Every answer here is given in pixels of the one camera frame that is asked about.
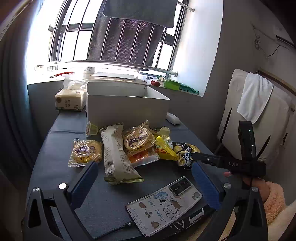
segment white towel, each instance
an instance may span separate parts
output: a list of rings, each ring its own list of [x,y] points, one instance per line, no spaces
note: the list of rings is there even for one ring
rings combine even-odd
[[[273,88],[274,84],[266,78],[248,73],[237,112],[254,124],[267,105]]]

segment beige mattress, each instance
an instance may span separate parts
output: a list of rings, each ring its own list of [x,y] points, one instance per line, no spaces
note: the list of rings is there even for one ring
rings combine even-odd
[[[238,140],[238,124],[239,121],[245,121],[245,119],[237,112],[237,107],[242,96],[247,74],[247,72],[240,69],[236,69],[233,72],[229,84],[224,114],[218,132],[218,139],[220,139],[228,113],[230,108],[232,108],[222,144],[237,159],[242,158]],[[271,135],[270,141],[260,157],[260,160],[265,161],[267,166],[270,166],[278,156],[280,146],[282,145],[283,138],[286,134],[286,128],[290,116],[292,115],[292,112],[290,111],[292,106],[292,100],[288,94],[274,86],[265,110],[258,121],[253,124],[257,153],[261,150],[268,136]]]

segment phone case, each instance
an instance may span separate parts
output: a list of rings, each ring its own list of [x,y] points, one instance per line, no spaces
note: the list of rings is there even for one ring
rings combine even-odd
[[[183,193],[175,196],[169,186],[182,178],[185,177],[126,205],[126,210],[145,237],[176,221],[202,198],[192,184]]]

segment blue tablecloth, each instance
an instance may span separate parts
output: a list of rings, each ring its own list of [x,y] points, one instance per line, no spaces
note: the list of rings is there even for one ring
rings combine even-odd
[[[60,112],[55,123],[47,134],[36,160],[27,193],[27,201],[32,188],[51,190],[60,183],[69,183],[82,168],[68,167],[68,160],[73,148],[73,139],[86,139],[85,112]],[[210,150],[183,124],[172,125],[165,121],[164,126],[170,128],[170,137],[176,142],[186,142],[197,146],[201,152],[211,154]],[[101,141],[100,135],[92,139]],[[205,165],[223,181],[223,170]],[[104,181],[104,162],[99,163],[99,175],[94,182],[81,208],[75,212],[93,238],[129,222],[131,218],[125,205],[144,197],[182,176],[186,176],[197,188],[191,171],[183,170],[173,161],[160,160],[137,167],[136,170],[144,178],[141,183],[127,183],[112,186]],[[190,215],[207,203],[201,199],[185,215]],[[60,220],[56,208],[52,208],[56,222],[65,240],[71,240]],[[122,229],[105,237],[105,240],[124,240],[142,236],[136,228]]]

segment hand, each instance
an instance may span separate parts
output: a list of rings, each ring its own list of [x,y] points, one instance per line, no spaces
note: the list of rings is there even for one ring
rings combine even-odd
[[[224,172],[225,177],[229,177],[231,175],[232,174],[230,172]],[[270,195],[270,189],[269,186],[266,184],[265,180],[260,178],[254,178],[251,183],[251,178],[249,177],[242,177],[242,179],[244,183],[246,183],[247,185],[250,186],[252,184],[253,187],[257,187],[259,189],[263,203],[266,202]]]

